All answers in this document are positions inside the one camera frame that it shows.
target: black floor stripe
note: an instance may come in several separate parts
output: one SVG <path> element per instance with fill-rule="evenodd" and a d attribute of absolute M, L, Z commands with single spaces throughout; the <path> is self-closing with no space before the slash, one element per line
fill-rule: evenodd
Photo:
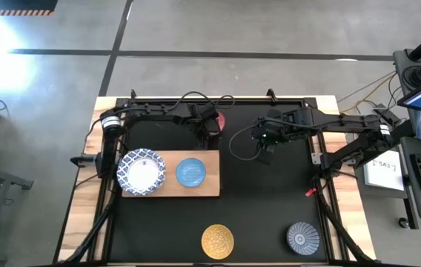
<path fill-rule="evenodd" d="M 193 52 L 193 51 L 119 51 L 119 56 L 168 57 L 168 58 L 216 58 L 216 59 L 304 59 L 337 60 L 353 59 L 357 61 L 392 62 L 393 56 L 381 55 L 336 55 L 304 53 L 246 53 L 246 52 Z"/>
<path fill-rule="evenodd" d="M 20 55 L 55 56 L 109 56 L 111 50 L 74 50 L 74 49 L 12 49 L 8 53 Z"/>
<path fill-rule="evenodd" d="M 108 85 L 110 84 L 110 79 L 112 78 L 113 68 L 115 67 L 116 57 L 122 44 L 123 35 L 125 34 L 125 28 L 127 27 L 127 17 L 131 12 L 131 4 L 133 0 L 127 0 L 125 3 L 125 8 L 123 9 L 122 19 L 120 20 L 119 29 L 116 32 L 115 42 L 113 43 L 112 51 L 110 58 L 108 59 L 107 67 L 105 68 L 104 78 L 102 84 L 100 85 L 99 96 L 106 96 L 108 91 Z"/>

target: yellow cable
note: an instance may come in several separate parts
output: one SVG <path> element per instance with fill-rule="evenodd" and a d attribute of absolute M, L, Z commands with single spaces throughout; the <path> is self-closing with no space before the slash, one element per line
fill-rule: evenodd
<path fill-rule="evenodd" d="M 375 93 L 376 90 L 379 90 L 379 88 L 382 87 L 383 84 L 385 84 L 386 82 L 388 82 L 390 79 L 392 79 L 392 77 L 394 77 L 396 74 L 389 76 L 387 79 L 384 79 L 382 82 L 379 83 L 379 85 L 377 85 L 370 93 L 368 93 L 367 96 L 365 96 L 363 99 L 359 100 L 356 102 L 356 104 L 352 107 L 352 108 L 348 108 L 346 110 L 341 111 L 341 113 L 347 112 L 353 108 L 357 108 L 360 103 L 364 102 L 365 100 L 367 100 L 367 98 L 369 98 L 373 93 Z"/>

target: wooden cutting board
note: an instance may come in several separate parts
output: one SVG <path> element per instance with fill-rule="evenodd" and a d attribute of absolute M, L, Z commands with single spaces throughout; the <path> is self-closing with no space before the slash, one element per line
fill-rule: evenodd
<path fill-rule="evenodd" d="M 218 197 L 220 195 L 219 151 L 156 151 L 165 161 L 165 183 L 153 193 L 144 197 Z M 181 185 L 176 178 L 176 168 L 179 163 L 188 158 L 196 158 L 205 165 L 205 178 L 202 184 L 195 188 Z M 126 191 L 123 197 L 134 196 Z"/>

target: gold plate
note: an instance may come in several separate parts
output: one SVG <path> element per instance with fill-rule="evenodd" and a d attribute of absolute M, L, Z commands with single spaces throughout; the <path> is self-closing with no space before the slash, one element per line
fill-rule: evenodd
<path fill-rule="evenodd" d="M 201 245 L 209 257 L 222 260 L 233 250 L 232 232 L 223 225 L 211 225 L 202 233 Z"/>

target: wooden board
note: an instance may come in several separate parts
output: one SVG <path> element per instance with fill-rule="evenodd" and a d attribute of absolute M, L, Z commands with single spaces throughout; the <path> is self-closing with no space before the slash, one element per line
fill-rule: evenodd
<path fill-rule="evenodd" d="M 219 151 L 157 151 L 166 164 L 165 183 L 145 197 L 218 197 L 220 195 Z M 196 158 L 205 165 L 205 178 L 201 185 L 186 188 L 176 178 L 178 164 L 187 158 Z M 126 191 L 123 197 L 138 197 Z"/>
<path fill-rule="evenodd" d="M 95 108 L 93 110 L 92 121 L 99 118 L 99 114 L 112 108 L 116 104 L 116 100 L 121 97 L 103 96 L 96 100 Z M 169 97 L 159 96 L 153 97 L 157 99 L 178 99 L 180 96 Z M 270 98 L 269 96 L 239 96 L 245 98 Z M 316 98 L 318 109 L 324 113 L 338 114 L 337 101 L 335 96 L 278 96 L 279 99 L 295 99 L 313 97 Z M 138 99 L 149 99 L 150 97 L 139 96 Z M 198 96 L 190 96 L 190 98 L 199 98 Z M 209 96 L 211 99 L 219 98 L 219 96 Z M 334 152 L 347 144 L 345 135 L 343 133 L 324 133 L 326 148 L 329 152 Z M 319 149 L 317 138 L 313 138 L 315 149 Z M 99 124 L 93 129 L 92 133 L 87 138 L 87 143 L 84 152 L 87 154 L 96 154 L 100 151 L 102 144 L 102 129 Z M 352 168 L 343 168 L 342 171 L 353 174 Z M 88 169 L 82 169 L 79 172 L 77 182 L 91 176 Z M 93 182 L 87 185 L 87 189 L 78 188 L 73 195 L 73 200 L 68 214 L 66 229 L 61 242 L 61 250 L 59 252 L 58 260 L 67 259 L 75 250 L 75 248 L 84 239 L 87 232 L 93 224 L 93 215 L 95 212 L 95 205 L 99 195 L 99 182 Z M 374 247 L 371 241 L 371 235 L 368 231 L 367 220 L 365 218 L 362 200 L 360 198 L 357 181 L 345 175 L 340 175 L 334 178 L 334 186 L 336 189 L 337 203 L 342 218 L 342 224 L 345 229 L 354 239 L 355 243 L 372 259 L 375 259 Z M 330 203 L 327 189 L 325 190 L 326 200 Z M 334 247 L 336 259 L 340 259 L 339 241 L 336 230 L 330 225 L 331 241 Z M 96 249 L 96 259 L 100 258 L 103 244 L 103 232 L 105 227 L 102 227 L 99 234 L 99 242 Z"/>

